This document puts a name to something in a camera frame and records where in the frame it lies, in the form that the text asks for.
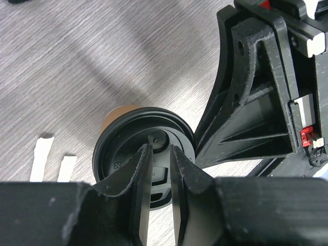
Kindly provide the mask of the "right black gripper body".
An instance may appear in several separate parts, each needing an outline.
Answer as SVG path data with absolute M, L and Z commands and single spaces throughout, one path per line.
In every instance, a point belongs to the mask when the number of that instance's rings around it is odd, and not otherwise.
M 327 14 L 304 1 L 269 1 L 285 21 L 299 96 L 299 149 L 282 158 L 261 159 L 251 176 L 310 177 L 327 167 Z

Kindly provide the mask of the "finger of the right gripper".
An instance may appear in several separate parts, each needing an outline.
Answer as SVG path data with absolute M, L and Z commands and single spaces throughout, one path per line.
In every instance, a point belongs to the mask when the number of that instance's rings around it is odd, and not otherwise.
M 217 20 L 219 67 L 195 131 L 195 163 L 295 154 L 300 117 L 292 102 L 299 93 L 284 19 L 259 5 L 229 5 Z

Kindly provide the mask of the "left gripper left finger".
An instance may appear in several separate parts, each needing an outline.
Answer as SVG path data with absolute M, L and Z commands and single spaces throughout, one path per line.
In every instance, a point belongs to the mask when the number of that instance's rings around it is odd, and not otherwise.
M 137 181 L 2 182 L 1 245 L 146 245 L 148 179 Z

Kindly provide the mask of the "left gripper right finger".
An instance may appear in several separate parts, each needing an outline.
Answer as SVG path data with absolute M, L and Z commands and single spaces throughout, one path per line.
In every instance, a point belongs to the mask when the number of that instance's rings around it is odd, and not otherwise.
M 170 148 L 177 245 L 327 245 L 327 182 L 218 177 Z

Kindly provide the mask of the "black plastic cup lid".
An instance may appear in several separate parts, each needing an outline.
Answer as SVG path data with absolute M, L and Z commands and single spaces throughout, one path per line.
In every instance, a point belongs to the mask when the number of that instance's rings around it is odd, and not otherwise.
M 138 184 L 138 175 L 147 178 L 142 191 L 148 195 L 150 209 L 164 208 L 172 202 L 172 147 L 195 161 L 194 133 L 180 116 L 156 107 L 130 111 L 100 134 L 93 151 L 93 175 L 100 185 L 112 179 L 110 188 L 119 185 L 124 190 Z

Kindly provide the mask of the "brown paper coffee cup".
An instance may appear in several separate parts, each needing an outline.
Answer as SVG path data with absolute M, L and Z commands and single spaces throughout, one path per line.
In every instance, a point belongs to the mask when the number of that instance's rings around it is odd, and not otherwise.
M 137 105 L 124 105 L 124 106 L 119 106 L 113 110 L 111 110 L 104 118 L 104 120 L 102 121 L 102 126 L 100 129 L 100 134 L 103 133 L 103 131 L 116 119 L 118 119 L 119 117 L 121 117 L 122 115 L 136 110 L 136 109 L 140 109 L 140 106 Z

